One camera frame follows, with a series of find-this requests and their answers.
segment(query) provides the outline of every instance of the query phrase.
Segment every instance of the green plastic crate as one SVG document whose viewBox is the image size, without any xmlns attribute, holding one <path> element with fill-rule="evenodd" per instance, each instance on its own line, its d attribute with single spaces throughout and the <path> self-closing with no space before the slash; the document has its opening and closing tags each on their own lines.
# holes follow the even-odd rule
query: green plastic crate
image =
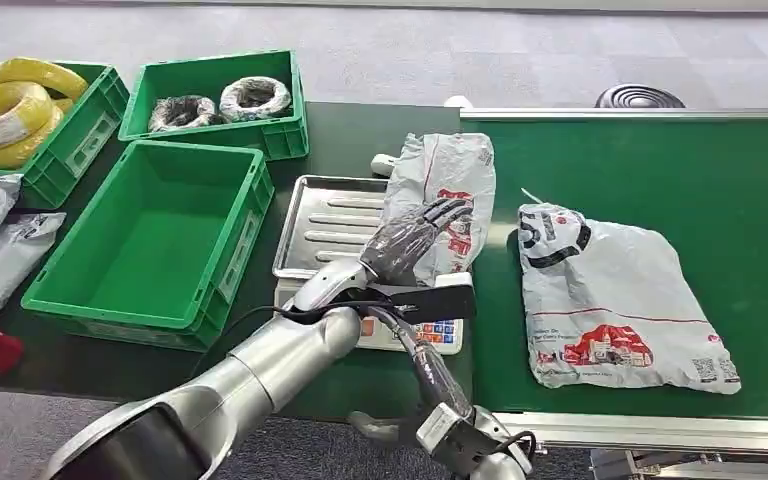
<svg viewBox="0 0 768 480">
<path fill-rule="evenodd" d="M 275 78 L 293 93 L 292 115 L 266 120 L 148 132 L 158 99 L 180 95 L 210 97 L 219 108 L 222 90 L 242 77 Z M 304 157 L 310 151 L 304 94 L 295 53 L 271 50 L 227 57 L 199 58 L 144 65 L 119 129 L 125 142 L 139 139 L 226 145 L 261 150 L 266 160 Z"/>
<path fill-rule="evenodd" d="M 128 102 L 128 90 L 112 66 L 55 63 L 83 77 L 89 87 L 21 168 L 0 170 L 0 176 L 24 174 L 22 207 L 60 208 L 121 123 Z"/>
<path fill-rule="evenodd" d="M 258 150 L 134 142 L 22 307 L 76 335 L 204 351 L 274 191 Z"/>
</svg>

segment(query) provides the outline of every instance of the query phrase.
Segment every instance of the black cable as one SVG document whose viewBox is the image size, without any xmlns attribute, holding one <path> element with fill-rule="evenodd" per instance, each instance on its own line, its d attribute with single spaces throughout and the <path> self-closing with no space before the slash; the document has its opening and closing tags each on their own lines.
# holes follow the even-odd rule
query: black cable
<svg viewBox="0 0 768 480">
<path fill-rule="evenodd" d="M 228 334 L 231 333 L 231 331 L 237 328 L 237 326 L 240 325 L 243 322 L 243 320 L 254 315 L 255 313 L 271 311 L 271 312 L 279 313 L 281 314 L 282 317 L 289 318 L 290 320 L 307 320 L 310 318 L 319 318 L 322 315 L 324 315 L 328 310 L 338 308 L 338 307 L 352 307 L 352 308 L 381 307 L 395 313 L 398 316 L 401 315 L 401 312 L 399 312 L 392 303 L 373 301 L 373 300 L 351 300 L 347 302 L 335 302 L 335 303 L 325 305 L 324 307 L 308 310 L 306 312 L 294 312 L 291 310 L 284 310 L 283 308 L 278 308 L 272 305 L 255 307 L 247 311 L 246 313 L 240 315 L 239 317 L 235 318 L 234 321 L 231 322 L 230 325 L 228 325 L 228 328 L 226 328 L 221 334 L 219 334 L 219 337 L 216 339 L 216 341 L 214 341 L 213 344 L 210 347 L 208 347 L 208 349 L 204 352 L 204 355 L 202 355 L 199 361 L 196 362 L 196 366 L 193 367 L 193 370 L 190 373 L 190 378 L 194 378 L 199 373 L 202 363 L 204 363 L 206 358 L 210 357 L 210 354 L 213 352 L 216 346 L 219 345 L 221 340 L 227 337 Z"/>
<path fill-rule="evenodd" d="M 529 462 L 532 461 L 534 459 L 534 452 L 537 450 L 537 437 L 535 437 L 534 432 L 530 430 L 523 430 L 500 443 L 499 446 L 493 450 L 493 453 L 504 452 L 508 447 L 522 440 L 523 437 L 528 437 L 528 453 L 526 453 L 526 457 L 528 457 Z"/>
</svg>

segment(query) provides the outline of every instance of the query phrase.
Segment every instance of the green conveyor belt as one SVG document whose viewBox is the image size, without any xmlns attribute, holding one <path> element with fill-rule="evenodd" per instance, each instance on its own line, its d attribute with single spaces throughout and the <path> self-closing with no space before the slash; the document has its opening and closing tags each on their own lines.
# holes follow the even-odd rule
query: green conveyor belt
<svg viewBox="0 0 768 480">
<path fill-rule="evenodd" d="M 768 118 L 462 120 L 496 151 L 487 245 L 475 264 L 476 401 L 494 411 L 768 418 Z M 515 242 L 525 187 L 586 217 L 661 232 L 732 353 L 733 396 L 674 387 L 538 385 L 527 363 Z"/>
</svg>

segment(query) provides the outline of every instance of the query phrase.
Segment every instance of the stainless steel tray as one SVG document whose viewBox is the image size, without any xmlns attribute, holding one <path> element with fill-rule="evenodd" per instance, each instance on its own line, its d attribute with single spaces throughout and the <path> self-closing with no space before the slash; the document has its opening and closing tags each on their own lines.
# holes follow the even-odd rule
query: stainless steel tray
<svg viewBox="0 0 768 480">
<path fill-rule="evenodd" d="M 386 190 L 387 180 L 299 177 L 272 273 L 307 280 L 334 259 L 360 255 L 381 223 Z"/>
</svg>

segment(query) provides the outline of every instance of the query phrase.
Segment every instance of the barcode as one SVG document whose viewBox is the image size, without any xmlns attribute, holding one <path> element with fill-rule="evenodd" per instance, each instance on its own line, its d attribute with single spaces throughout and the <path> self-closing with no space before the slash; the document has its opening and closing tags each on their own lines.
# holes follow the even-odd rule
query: barcode
<svg viewBox="0 0 768 480">
<path fill-rule="evenodd" d="M 490 162 L 493 160 L 493 156 L 490 155 L 490 152 L 487 151 L 486 148 L 482 148 L 481 152 L 478 154 L 478 161 L 483 163 L 484 166 L 490 165 Z"/>
<path fill-rule="evenodd" d="M 710 383 L 717 380 L 717 371 L 714 370 L 714 360 L 711 358 L 694 358 L 693 366 L 699 372 L 699 381 Z"/>
<path fill-rule="evenodd" d="M 740 376 L 737 374 L 737 368 L 734 363 L 728 358 L 720 359 L 720 368 L 723 371 L 723 379 L 726 383 L 737 383 L 740 381 Z"/>
</svg>

